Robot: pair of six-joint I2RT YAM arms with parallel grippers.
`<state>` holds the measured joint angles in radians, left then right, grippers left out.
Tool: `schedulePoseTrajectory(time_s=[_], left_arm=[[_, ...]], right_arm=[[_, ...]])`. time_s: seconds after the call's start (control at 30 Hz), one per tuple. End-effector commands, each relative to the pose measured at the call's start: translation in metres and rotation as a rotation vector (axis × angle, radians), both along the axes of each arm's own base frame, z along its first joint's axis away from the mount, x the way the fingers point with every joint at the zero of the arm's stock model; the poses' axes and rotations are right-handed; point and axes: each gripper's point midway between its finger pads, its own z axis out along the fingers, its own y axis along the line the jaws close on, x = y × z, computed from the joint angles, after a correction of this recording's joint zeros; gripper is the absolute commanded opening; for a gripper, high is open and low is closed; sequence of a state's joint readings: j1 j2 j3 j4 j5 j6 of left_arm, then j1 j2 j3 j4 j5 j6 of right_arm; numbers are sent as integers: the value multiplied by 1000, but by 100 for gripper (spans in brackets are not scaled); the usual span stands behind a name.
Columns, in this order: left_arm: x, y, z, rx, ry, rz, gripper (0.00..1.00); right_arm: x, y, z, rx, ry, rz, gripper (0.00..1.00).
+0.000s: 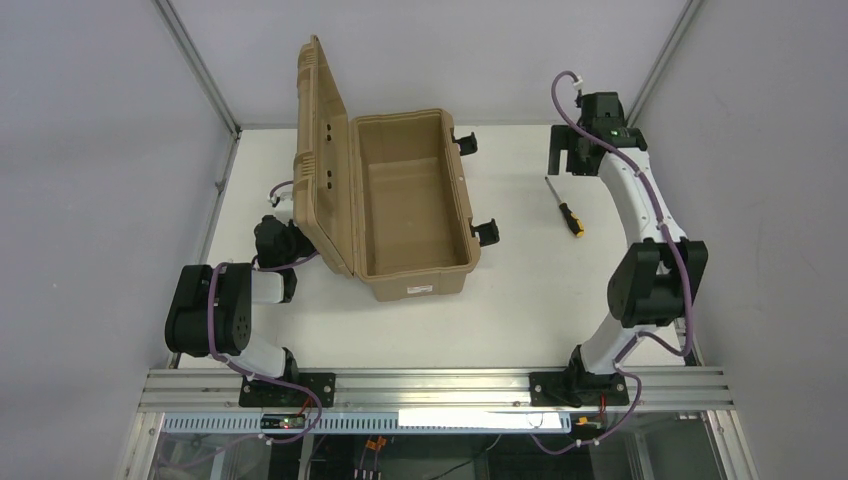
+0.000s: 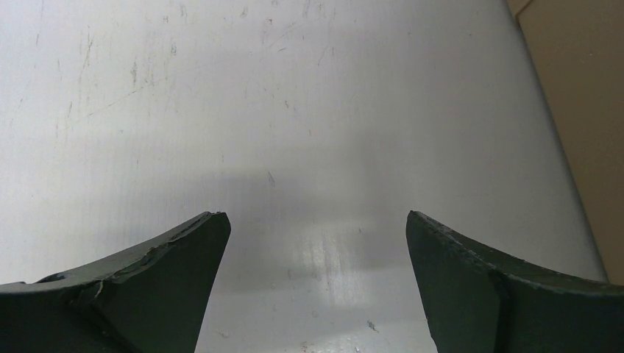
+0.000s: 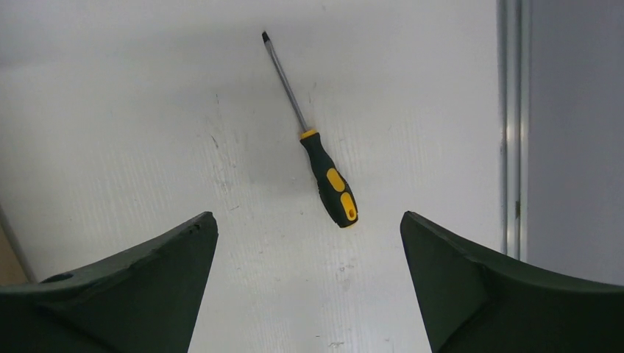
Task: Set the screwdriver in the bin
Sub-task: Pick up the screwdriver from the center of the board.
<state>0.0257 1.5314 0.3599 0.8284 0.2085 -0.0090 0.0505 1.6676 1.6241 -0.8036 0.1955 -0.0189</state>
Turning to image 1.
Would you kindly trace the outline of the black yellow screwdriver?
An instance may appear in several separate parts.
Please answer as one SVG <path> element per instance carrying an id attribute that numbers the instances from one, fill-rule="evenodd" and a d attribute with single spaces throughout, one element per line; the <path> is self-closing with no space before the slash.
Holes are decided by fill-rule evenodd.
<path id="1" fill-rule="evenodd" d="M 573 212 L 569 205 L 561 198 L 561 196 L 553 186 L 550 178 L 548 176 L 545 176 L 544 180 L 549 190 L 551 191 L 554 199 L 556 200 L 557 207 L 560 211 L 561 216 L 563 217 L 566 226 L 576 238 L 582 238 L 585 234 L 585 227 L 582 221 Z"/>

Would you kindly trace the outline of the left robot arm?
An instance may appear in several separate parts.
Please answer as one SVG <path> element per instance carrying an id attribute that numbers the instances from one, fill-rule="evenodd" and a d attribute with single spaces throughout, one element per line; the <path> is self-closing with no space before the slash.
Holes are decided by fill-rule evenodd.
<path id="1" fill-rule="evenodd" d="M 183 267 L 166 316 L 170 352 L 210 357 L 249 380 L 298 384 L 294 354 L 253 331 L 255 305 L 286 304 L 298 285 L 295 268 L 317 256 L 293 220 L 266 215 L 254 228 L 255 258 Z"/>

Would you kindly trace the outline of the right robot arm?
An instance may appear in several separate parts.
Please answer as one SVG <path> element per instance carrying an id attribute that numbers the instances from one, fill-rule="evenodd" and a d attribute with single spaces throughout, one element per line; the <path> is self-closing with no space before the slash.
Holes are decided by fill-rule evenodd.
<path id="1" fill-rule="evenodd" d="M 692 324 L 693 303 L 708 249 L 676 223 L 656 185 L 647 142 L 627 125 L 615 92 L 578 93 L 577 121 L 551 129 L 549 173 L 564 163 L 574 176 L 599 178 L 612 197 L 627 251 L 607 285 L 608 314 L 572 352 L 564 371 L 542 383 L 550 398 L 574 406 L 606 400 L 623 405 L 619 369 L 645 339 L 681 319 Z"/>

